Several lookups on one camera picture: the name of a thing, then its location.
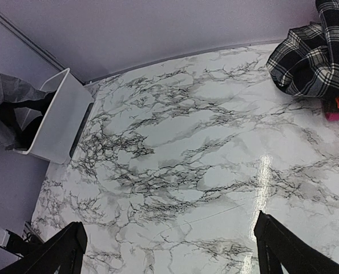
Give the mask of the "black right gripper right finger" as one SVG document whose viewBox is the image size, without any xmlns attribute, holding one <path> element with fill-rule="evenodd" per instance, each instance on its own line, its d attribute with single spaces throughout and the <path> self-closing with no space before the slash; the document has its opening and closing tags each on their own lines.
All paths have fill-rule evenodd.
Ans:
<svg viewBox="0 0 339 274">
<path fill-rule="evenodd" d="M 313 249 L 272 215 L 259 212 L 254 228 L 262 274 L 339 273 L 339 264 Z"/>
</svg>

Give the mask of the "grey button-up shirt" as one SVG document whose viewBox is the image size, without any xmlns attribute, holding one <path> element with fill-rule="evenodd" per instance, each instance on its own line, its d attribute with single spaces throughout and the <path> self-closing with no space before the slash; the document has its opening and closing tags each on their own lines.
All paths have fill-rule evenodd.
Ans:
<svg viewBox="0 0 339 274">
<path fill-rule="evenodd" d="M 0 147 L 28 149 L 55 94 L 55 91 L 38 90 L 20 78 L 0 73 Z M 18 108 L 29 108 L 41 114 L 21 129 L 15 114 Z"/>
</svg>

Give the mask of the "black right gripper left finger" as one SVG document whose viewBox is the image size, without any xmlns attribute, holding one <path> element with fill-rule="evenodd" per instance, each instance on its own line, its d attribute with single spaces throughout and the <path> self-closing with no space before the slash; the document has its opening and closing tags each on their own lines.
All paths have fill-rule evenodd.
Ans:
<svg viewBox="0 0 339 274">
<path fill-rule="evenodd" d="M 45 243 L 31 243 L 8 231 L 4 249 L 22 258 L 0 273 L 81 273 L 87 234 L 81 222 L 71 222 Z"/>
</svg>

